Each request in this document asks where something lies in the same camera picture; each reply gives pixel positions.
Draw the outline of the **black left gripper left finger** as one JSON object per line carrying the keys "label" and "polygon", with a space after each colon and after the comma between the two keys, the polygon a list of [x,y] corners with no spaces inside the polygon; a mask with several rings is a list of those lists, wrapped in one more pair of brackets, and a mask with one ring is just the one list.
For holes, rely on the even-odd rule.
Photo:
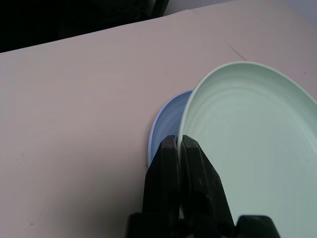
{"label": "black left gripper left finger", "polygon": [[178,219],[180,179],[178,151],[173,135],[163,139],[145,177],[143,212]]}

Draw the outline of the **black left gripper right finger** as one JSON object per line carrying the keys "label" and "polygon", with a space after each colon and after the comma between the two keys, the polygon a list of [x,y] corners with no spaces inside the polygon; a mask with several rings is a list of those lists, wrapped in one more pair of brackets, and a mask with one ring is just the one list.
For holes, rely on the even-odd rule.
{"label": "black left gripper right finger", "polygon": [[216,224],[234,222],[219,174],[199,143],[183,135],[180,144],[182,210],[186,219],[202,217]]}

